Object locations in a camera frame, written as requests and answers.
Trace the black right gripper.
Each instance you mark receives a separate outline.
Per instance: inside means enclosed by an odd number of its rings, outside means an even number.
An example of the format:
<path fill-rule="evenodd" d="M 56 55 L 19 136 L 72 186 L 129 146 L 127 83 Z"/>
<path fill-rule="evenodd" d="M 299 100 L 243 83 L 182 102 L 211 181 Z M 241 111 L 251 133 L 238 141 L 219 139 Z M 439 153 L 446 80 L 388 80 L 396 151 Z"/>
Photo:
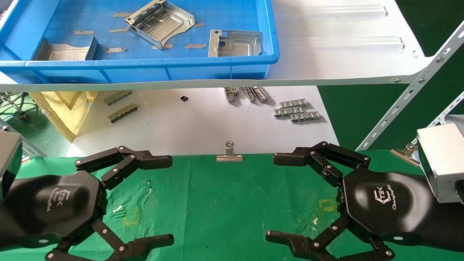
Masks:
<path fill-rule="evenodd" d="M 289 247 L 295 258 L 310 261 L 391 261 L 395 253 L 384 241 L 405 246 L 440 248 L 437 206 L 425 177 L 403 172 L 356 169 L 343 178 L 341 216 L 315 239 L 275 230 L 266 240 Z M 373 248 L 335 257 L 326 249 L 345 230 Z"/>

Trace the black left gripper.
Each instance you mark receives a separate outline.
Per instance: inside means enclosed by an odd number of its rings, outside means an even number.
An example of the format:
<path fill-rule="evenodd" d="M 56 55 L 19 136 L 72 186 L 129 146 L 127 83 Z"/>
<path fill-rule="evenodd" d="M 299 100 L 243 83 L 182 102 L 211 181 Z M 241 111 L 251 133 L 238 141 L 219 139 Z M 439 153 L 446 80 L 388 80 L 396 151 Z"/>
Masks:
<path fill-rule="evenodd" d="M 114 250 L 107 261 L 145 261 L 153 249 L 174 244 L 172 234 L 123 243 L 101 220 L 106 205 L 106 189 L 87 171 L 17 179 L 1 203 L 1 250 L 58 244 L 45 260 L 89 261 L 68 251 L 95 231 Z"/>

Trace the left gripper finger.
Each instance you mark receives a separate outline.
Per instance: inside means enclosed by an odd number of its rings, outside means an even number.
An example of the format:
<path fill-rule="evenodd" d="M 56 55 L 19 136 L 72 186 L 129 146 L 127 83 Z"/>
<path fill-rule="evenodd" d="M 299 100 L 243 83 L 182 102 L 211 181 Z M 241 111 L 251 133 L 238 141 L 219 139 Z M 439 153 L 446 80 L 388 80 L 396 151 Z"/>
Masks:
<path fill-rule="evenodd" d="M 157 170 L 172 167 L 171 156 L 153 156 L 148 150 L 134 151 L 125 146 L 105 150 L 76 160 L 78 171 L 93 173 L 111 167 L 102 177 L 101 183 L 106 190 L 116 188 L 124 179 L 136 170 Z"/>

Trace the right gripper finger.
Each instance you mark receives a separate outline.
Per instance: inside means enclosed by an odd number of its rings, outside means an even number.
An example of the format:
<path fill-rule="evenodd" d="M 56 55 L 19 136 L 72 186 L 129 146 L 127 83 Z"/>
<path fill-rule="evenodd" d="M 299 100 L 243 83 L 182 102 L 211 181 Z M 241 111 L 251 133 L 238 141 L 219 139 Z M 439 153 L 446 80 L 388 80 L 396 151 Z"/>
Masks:
<path fill-rule="evenodd" d="M 277 166 L 311 167 L 332 187 L 340 187 L 343 173 L 332 162 L 356 169 L 369 167 L 370 158 L 358 152 L 322 141 L 312 147 L 297 147 L 292 153 L 275 153 L 273 163 Z"/>

